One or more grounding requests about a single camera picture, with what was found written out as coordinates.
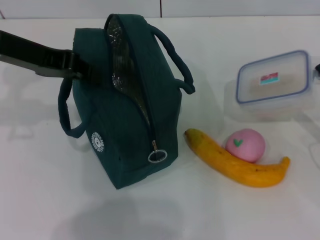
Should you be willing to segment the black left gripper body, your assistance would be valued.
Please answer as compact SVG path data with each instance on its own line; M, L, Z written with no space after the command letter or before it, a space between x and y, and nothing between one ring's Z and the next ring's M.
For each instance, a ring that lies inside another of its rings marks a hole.
M0 60L43 77L83 77L80 58L71 50L47 47L5 31L0 32Z

